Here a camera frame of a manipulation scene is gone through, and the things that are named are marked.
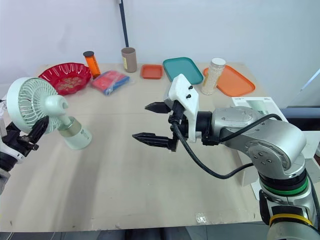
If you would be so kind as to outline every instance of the green ring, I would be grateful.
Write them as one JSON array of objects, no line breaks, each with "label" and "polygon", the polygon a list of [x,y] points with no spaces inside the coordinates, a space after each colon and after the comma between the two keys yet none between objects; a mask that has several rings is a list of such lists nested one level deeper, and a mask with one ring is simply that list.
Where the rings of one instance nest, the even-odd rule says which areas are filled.
[{"label": "green ring", "polygon": [[263,184],[263,186],[269,190],[270,192],[274,193],[274,194],[278,194],[278,195],[283,195],[283,196],[292,196],[292,195],[297,195],[301,192],[303,192],[307,186],[308,186],[308,178],[305,179],[305,182],[302,186],[294,189],[294,190],[289,190],[289,191],[283,191],[283,190],[277,190],[277,189],[273,189],[272,187],[266,186],[265,184]]}]

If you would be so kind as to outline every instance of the teal tray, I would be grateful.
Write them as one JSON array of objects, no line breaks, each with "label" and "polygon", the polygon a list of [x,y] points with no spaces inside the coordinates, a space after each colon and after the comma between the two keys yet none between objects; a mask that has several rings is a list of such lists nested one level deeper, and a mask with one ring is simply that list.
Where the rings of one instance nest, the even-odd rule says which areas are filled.
[{"label": "teal tray", "polygon": [[171,82],[179,74],[183,74],[192,85],[200,84],[204,79],[194,61],[188,57],[166,59],[163,61],[163,68]]}]

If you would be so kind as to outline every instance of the black cable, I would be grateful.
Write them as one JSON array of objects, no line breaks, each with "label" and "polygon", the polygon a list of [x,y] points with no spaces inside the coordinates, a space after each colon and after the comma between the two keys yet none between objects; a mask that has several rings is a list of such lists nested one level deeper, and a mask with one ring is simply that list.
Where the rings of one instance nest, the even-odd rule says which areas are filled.
[{"label": "black cable", "polygon": [[214,171],[212,171],[210,168],[208,168],[206,165],[204,165],[199,158],[197,158],[197,156],[195,155],[195,153],[192,151],[192,149],[190,148],[190,146],[188,145],[187,141],[185,140],[184,136],[182,135],[179,127],[178,127],[178,123],[177,122],[173,122],[172,123],[173,126],[173,131],[175,132],[175,134],[177,135],[178,139],[181,141],[182,145],[184,146],[185,150],[188,152],[188,154],[190,155],[190,157],[192,158],[192,160],[200,167],[202,168],[204,171],[206,171],[208,174],[218,178],[218,179],[228,179],[231,178],[233,175],[235,175],[236,173],[240,172],[243,169],[246,169],[248,167],[253,166],[253,163],[248,163],[245,164],[235,170],[233,170],[232,172],[226,174],[226,175],[221,175],[219,173],[216,173]]},{"label": "black cable", "polygon": [[258,119],[257,121],[249,124],[248,126],[241,128],[239,131],[236,131],[236,132],[230,134],[229,136],[225,136],[225,137],[219,139],[219,143],[223,143],[225,141],[233,139],[233,138],[239,136],[240,134],[243,134],[244,132],[254,128],[255,126],[259,125],[260,123],[262,123],[265,120],[270,119],[270,118],[275,118],[277,120],[282,121],[281,117],[279,117],[277,114],[271,113],[271,114],[265,115],[262,118]]},{"label": "black cable", "polygon": [[124,8],[124,1],[123,0],[121,0],[121,3],[119,3],[119,8],[120,8],[120,14],[121,14],[121,22],[122,22],[122,29],[123,29],[125,46],[129,47],[127,26],[126,26],[126,17],[125,17],[125,8]]},{"label": "black cable", "polygon": [[320,206],[319,206],[318,196],[317,196],[315,186],[311,180],[311,177],[310,177],[308,171],[306,171],[306,175],[308,176],[309,182],[311,185],[311,193],[312,193],[312,197],[313,197],[313,202],[314,202],[314,207],[315,207],[315,212],[316,212],[316,220],[318,222],[318,232],[319,232],[320,231]]}]

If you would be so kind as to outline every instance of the fan grille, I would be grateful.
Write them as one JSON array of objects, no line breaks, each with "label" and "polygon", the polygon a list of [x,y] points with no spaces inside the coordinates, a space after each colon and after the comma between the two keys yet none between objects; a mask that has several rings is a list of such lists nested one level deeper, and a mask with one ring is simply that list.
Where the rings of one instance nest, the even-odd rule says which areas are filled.
[{"label": "fan grille", "polygon": [[[28,127],[34,124],[46,114],[43,111],[46,97],[57,95],[56,90],[45,80],[31,78],[23,83],[19,91],[18,105],[21,116]],[[54,116],[49,118],[49,124],[45,133],[50,133],[61,125],[61,121]]]}]

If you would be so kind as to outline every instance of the gray floor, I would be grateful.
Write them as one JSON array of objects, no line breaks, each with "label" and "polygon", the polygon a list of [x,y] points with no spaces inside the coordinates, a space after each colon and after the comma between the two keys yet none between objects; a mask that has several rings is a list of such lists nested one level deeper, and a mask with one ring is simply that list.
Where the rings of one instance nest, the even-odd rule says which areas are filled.
[{"label": "gray floor", "polygon": [[0,232],[0,240],[264,240],[262,222],[134,230],[78,232]]}]

